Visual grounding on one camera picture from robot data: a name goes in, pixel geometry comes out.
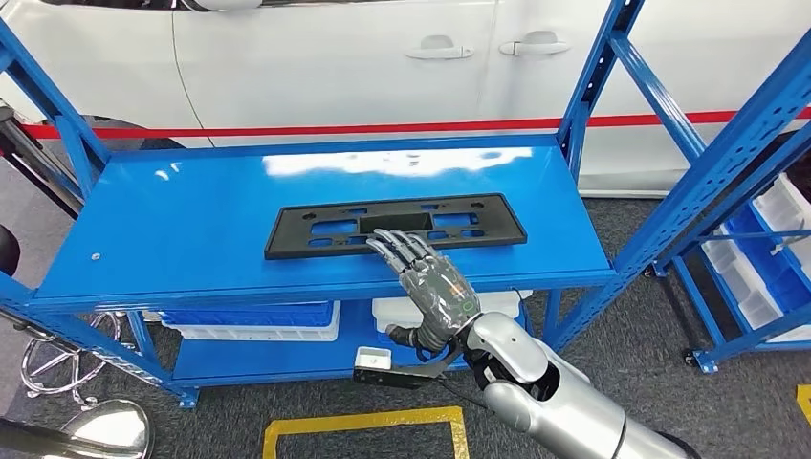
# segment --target yellow tape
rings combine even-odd
[[[276,459],[276,443],[280,435],[434,423],[450,423],[453,457],[455,459],[469,459],[465,420],[462,417],[462,408],[459,406],[273,421],[265,429],[262,457],[264,459]]]
[[[797,404],[808,424],[811,424],[811,384],[797,386]]]

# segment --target white plastic bin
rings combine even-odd
[[[520,294],[522,298],[526,298],[532,291],[524,290]],[[518,317],[519,298],[515,291],[479,294],[479,302],[483,313],[499,312],[512,318]],[[380,333],[385,333],[385,327],[391,324],[413,328],[423,323],[423,313],[407,296],[373,300],[372,316],[375,317],[375,325]]]
[[[173,324],[164,326],[178,330],[185,339],[237,339],[267,341],[334,341],[338,337],[340,301],[335,301],[330,323],[324,327],[273,325],[210,325]]]
[[[715,230],[715,234],[729,232],[721,225]],[[701,245],[701,249],[710,258],[715,271],[727,283],[738,302],[740,312],[753,329],[782,317],[783,312],[769,294],[763,279],[734,241],[730,239],[707,241]]]
[[[811,204],[784,173],[753,203],[774,231],[811,229]],[[811,277],[811,237],[793,242],[785,250],[791,250],[802,265],[802,271]]]

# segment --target lower shelf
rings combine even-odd
[[[727,308],[733,315],[735,322],[737,323],[738,327],[740,328],[741,333],[747,334],[753,331],[752,326],[749,324],[749,321],[741,312],[740,308],[738,307],[737,301],[730,290],[729,285],[724,280],[721,275],[719,275],[715,269],[712,267],[712,263],[710,259],[707,258],[707,255],[702,251],[697,251],[699,257],[704,262],[704,266],[707,269],[712,282],[715,284],[715,287],[718,289],[718,292],[721,293],[721,297],[724,300]],[[790,339],[790,334],[792,330],[786,330],[780,336],[775,338],[769,339],[767,342],[761,343],[756,347],[755,350],[760,351],[777,351],[777,350],[801,350],[801,349],[811,349],[811,340],[808,339]]]
[[[532,334],[521,311],[517,318]],[[178,385],[212,386],[349,378],[359,346],[387,347],[400,365],[419,364],[414,350],[378,339],[370,300],[341,304],[338,338],[330,342],[184,339],[175,362]],[[461,359],[450,369],[464,369]]]

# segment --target white car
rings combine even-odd
[[[0,16],[84,115],[148,128],[312,126],[560,117],[608,0],[176,3],[6,0]],[[631,40],[686,112],[737,110],[809,24],[808,0],[648,0]],[[0,98],[43,120],[7,76]],[[613,72],[594,115],[646,113]],[[721,127],[698,130],[709,141]],[[687,167],[661,126],[586,137],[584,194],[662,194]]]

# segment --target red stripe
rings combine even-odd
[[[736,112],[733,110],[687,113],[687,118],[696,124],[728,122]],[[811,108],[798,115],[811,119]],[[412,122],[404,124],[360,124],[349,126],[289,126],[289,127],[239,127],[215,129],[146,129],[140,127],[98,127],[94,129],[102,139],[162,139],[167,137],[254,137],[254,136],[315,136],[327,134],[393,134],[409,132],[447,131],[501,131],[524,129],[555,129],[560,118],[530,120],[483,120],[452,122]],[[591,117],[590,127],[651,126],[661,124],[659,117],[649,115],[613,115]],[[58,139],[52,126],[25,124],[25,129],[37,139]]]

